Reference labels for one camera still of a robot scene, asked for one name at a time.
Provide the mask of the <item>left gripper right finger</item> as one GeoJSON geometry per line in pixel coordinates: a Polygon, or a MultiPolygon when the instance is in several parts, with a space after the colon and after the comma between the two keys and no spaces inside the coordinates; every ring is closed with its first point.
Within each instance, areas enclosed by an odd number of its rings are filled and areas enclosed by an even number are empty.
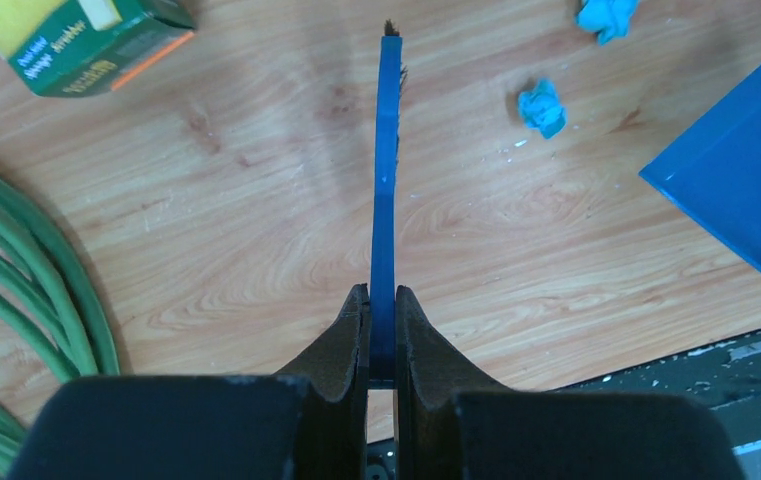
{"type": "Polygon", "coordinates": [[[504,392],[428,320],[414,291],[400,286],[395,298],[396,475],[399,479],[459,479],[462,434],[456,396],[504,392]]]}

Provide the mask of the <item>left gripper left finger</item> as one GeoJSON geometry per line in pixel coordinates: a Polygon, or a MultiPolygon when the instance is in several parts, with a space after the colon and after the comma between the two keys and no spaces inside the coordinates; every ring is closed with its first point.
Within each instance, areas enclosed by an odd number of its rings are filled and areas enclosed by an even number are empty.
{"type": "Polygon", "coordinates": [[[363,479],[371,312],[351,288],[333,323],[279,375],[307,382],[293,448],[296,479],[363,479]]]}

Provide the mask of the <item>blue hand brush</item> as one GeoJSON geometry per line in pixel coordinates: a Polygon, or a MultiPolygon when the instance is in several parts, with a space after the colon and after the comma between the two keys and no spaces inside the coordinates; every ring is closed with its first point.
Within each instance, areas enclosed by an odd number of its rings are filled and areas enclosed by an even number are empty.
{"type": "Polygon", "coordinates": [[[384,23],[380,40],[376,94],[374,195],[369,304],[372,314],[369,384],[395,388],[395,190],[399,153],[403,38],[393,21],[384,23]]]}

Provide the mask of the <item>blue dustpan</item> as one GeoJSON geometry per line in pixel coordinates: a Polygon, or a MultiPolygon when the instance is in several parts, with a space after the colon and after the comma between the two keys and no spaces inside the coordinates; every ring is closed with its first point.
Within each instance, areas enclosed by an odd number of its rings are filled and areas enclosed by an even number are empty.
{"type": "Polygon", "coordinates": [[[639,175],[761,273],[761,65],[639,175]]]}

